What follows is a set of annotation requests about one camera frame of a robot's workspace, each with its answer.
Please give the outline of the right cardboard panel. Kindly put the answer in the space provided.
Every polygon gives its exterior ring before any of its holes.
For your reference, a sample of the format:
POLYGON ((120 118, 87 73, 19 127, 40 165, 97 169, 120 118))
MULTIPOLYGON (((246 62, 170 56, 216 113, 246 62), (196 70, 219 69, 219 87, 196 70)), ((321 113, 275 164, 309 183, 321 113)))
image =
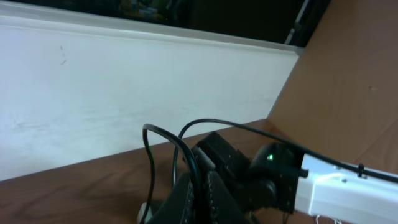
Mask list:
POLYGON ((332 1, 268 118, 320 154, 397 172, 397 0, 332 1))

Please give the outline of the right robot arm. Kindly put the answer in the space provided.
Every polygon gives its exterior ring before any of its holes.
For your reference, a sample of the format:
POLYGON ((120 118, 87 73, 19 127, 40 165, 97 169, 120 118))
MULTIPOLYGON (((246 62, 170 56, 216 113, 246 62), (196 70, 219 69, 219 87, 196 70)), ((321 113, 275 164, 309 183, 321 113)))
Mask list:
POLYGON ((350 223, 397 223, 397 176, 362 164, 332 164, 288 144, 253 159, 212 132, 192 149, 212 197, 242 212, 276 208, 350 223))

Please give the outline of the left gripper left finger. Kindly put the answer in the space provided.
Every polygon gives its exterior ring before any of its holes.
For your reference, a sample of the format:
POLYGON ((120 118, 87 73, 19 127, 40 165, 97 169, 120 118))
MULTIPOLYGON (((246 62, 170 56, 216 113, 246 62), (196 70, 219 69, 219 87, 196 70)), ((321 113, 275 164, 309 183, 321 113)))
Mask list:
POLYGON ((194 216, 194 202, 195 197, 190 177, 187 173, 183 173, 170 195, 146 223, 191 224, 194 216))

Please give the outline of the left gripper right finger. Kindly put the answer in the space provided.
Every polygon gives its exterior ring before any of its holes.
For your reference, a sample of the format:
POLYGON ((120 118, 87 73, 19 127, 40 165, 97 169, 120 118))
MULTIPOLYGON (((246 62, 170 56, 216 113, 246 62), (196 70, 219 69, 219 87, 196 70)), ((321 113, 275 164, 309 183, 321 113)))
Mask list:
POLYGON ((206 204, 209 223, 212 224, 248 224, 234 198, 217 172, 211 171, 205 180, 206 204))

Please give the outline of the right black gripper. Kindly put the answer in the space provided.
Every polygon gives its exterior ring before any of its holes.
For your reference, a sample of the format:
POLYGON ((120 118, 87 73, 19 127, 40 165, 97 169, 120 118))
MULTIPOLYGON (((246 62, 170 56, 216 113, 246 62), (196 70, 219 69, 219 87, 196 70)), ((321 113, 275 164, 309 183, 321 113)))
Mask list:
POLYGON ((211 132, 192 148, 202 174, 215 171, 235 199, 249 199, 251 192, 244 175, 251 161, 220 134, 211 132))

